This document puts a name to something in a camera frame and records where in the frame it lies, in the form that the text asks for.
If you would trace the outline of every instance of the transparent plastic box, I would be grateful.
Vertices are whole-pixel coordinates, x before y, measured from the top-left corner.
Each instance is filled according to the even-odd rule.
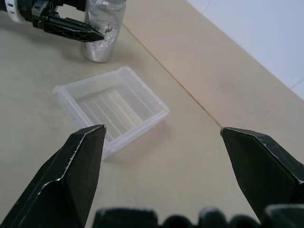
[[[168,107],[127,66],[68,85],[57,85],[62,110],[85,128],[105,124],[103,159],[143,135],[168,113]]]

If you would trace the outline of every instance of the clear plastic container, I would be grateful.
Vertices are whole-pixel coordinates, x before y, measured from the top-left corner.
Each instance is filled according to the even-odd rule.
[[[103,159],[143,135],[168,113],[168,107],[127,66],[68,85],[57,85],[62,110],[85,128],[105,124]]]

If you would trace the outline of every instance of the white wall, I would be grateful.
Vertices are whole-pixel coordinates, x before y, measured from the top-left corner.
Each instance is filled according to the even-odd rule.
[[[303,0],[187,0],[304,99]]]

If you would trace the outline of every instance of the beige table surface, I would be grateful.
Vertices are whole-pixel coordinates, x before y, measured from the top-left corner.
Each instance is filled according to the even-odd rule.
[[[208,46],[211,46],[208,52],[198,52],[192,46],[192,52],[187,53],[189,61],[186,61],[181,58],[183,54],[177,52],[180,48],[178,40],[172,39],[176,46],[169,45],[168,39],[171,37],[168,33],[142,37],[143,32],[139,32],[141,27],[136,24],[136,15],[148,27],[157,27],[161,21],[152,15],[155,9],[167,18],[162,21],[164,27],[160,26],[160,31],[165,30],[166,26],[172,32],[177,31],[174,22],[181,21],[176,21],[175,10],[168,9],[170,1],[163,2],[164,6],[158,7],[149,5],[146,0],[130,0],[125,26],[140,42],[123,28],[113,59],[106,64],[92,63],[82,58],[77,42],[46,34],[32,28],[30,24],[21,27],[11,22],[5,13],[0,13],[0,220],[8,213],[42,163],[77,130],[59,108],[57,99],[52,94],[53,87],[125,65],[130,66],[160,97],[170,108],[170,114],[145,137],[102,162],[87,227],[91,226],[98,208],[112,206],[151,207],[158,212],[160,221],[169,214],[182,213],[194,222],[197,221],[198,211],[209,205],[219,207],[229,218],[237,213],[254,215],[237,185],[219,135],[220,127],[201,106],[220,124],[251,127],[273,133],[276,139],[282,139],[283,146],[295,154],[300,148],[300,136],[297,134],[303,123],[296,125],[291,119],[300,121],[304,107],[299,99],[273,80],[272,75],[203,16],[196,15],[196,11],[184,6],[182,1],[176,0],[177,6],[185,7],[187,16],[201,18],[200,25],[207,34]],[[144,11],[147,20],[143,19]],[[181,8],[176,11],[178,14],[183,12]],[[69,10],[64,13],[73,14],[75,19],[82,16]],[[194,30],[196,23],[198,22],[188,26]],[[168,48],[163,52],[159,52],[159,46],[153,41],[161,39],[160,37],[164,42],[164,46],[160,47]],[[235,62],[227,61],[229,55],[232,55],[232,59],[236,58]],[[194,61],[195,57],[203,59]],[[237,61],[242,59],[246,64],[238,66]],[[196,65],[203,65],[208,70],[201,74],[195,68]],[[227,69],[230,71],[225,78],[223,75]],[[246,71],[251,77],[244,76]],[[179,77],[181,75],[188,76],[191,84],[187,84],[186,79],[182,81],[182,77]],[[190,85],[195,88],[194,84],[202,86],[201,94],[198,93],[198,88],[192,89]],[[261,85],[262,94],[255,87],[257,85]],[[270,92],[266,92],[267,87],[270,87]],[[279,102],[287,103],[286,110],[280,108]]]

